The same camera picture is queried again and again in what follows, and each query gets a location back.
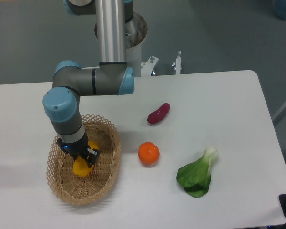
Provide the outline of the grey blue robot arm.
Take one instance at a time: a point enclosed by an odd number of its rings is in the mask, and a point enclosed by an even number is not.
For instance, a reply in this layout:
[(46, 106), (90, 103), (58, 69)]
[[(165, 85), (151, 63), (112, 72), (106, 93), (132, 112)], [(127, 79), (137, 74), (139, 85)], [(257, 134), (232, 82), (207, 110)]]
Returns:
[(52, 88), (44, 95), (44, 110), (58, 140), (57, 145), (74, 159), (82, 158), (88, 167), (99, 157), (90, 148), (79, 112), (80, 98), (90, 95), (123, 95), (134, 92), (134, 69), (126, 62), (125, 25), (134, 16), (131, 0), (66, 0), (67, 11), (74, 15), (97, 17), (100, 50), (98, 68), (83, 69), (73, 61), (60, 62)]

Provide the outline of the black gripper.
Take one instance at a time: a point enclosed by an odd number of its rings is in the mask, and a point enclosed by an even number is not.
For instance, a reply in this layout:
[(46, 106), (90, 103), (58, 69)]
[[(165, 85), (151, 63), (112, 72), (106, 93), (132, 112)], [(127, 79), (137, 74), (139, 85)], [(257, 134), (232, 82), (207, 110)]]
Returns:
[(96, 163), (101, 152), (96, 148), (91, 149), (88, 145), (88, 140), (88, 136), (85, 132), (81, 139), (76, 142), (65, 143), (61, 138), (58, 138), (56, 144), (65, 154), (69, 154), (74, 160), (80, 156), (86, 161), (88, 167), (92, 167), (92, 165)]

